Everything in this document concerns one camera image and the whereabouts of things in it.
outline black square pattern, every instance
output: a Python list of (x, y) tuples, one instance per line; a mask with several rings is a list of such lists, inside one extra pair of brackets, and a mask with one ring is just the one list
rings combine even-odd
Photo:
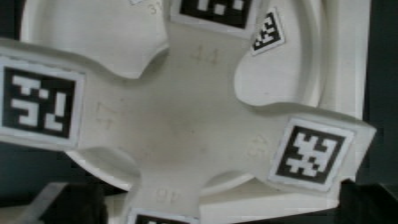
[(70, 139), (77, 83), (4, 67), (4, 127)]
[(139, 215), (135, 224), (191, 224), (191, 223), (171, 219), (157, 218), (153, 216)]
[(260, 35), (253, 44), (253, 51), (256, 53), (269, 50), (274, 46), (278, 46), (285, 42), (283, 38), (283, 29), (278, 20), (276, 11), (269, 12), (263, 27), (260, 30)]
[(253, 0), (182, 0), (180, 13), (240, 29), (247, 28)]
[(278, 176), (326, 184), (343, 143), (343, 136), (295, 126)]

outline black and white square marker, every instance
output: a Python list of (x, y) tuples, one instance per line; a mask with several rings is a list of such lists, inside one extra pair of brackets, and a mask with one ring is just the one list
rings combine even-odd
[(127, 224), (199, 224), (199, 220), (137, 208), (130, 212)]
[(176, 221), (173, 219), (157, 218), (148, 215), (139, 215), (135, 224), (191, 224), (189, 222)]
[(354, 132), (292, 119), (269, 180), (327, 191), (343, 163)]
[(0, 58), (0, 134), (77, 145), (84, 75)]
[(258, 55), (285, 43), (283, 25), (278, 16), (278, 10), (272, 8), (267, 13), (265, 22), (253, 44), (253, 55)]
[(182, 0), (180, 13), (240, 29), (247, 27), (253, 0)]
[(175, 0), (171, 20), (251, 38), (262, 0)]

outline dark background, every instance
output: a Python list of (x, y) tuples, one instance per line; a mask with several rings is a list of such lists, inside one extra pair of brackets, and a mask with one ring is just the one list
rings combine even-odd
[[(358, 174), (358, 183), (398, 184), (398, 1), (374, 0), (365, 120), (379, 133)], [(0, 0), (0, 37), (20, 37), (24, 0)], [(27, 204), (48, 182), (91, 182), (112, 188), (64, 153), (0, 143), (0, 207)], [(286, 217), (279, 224), (331, 224), (334, 210)]]

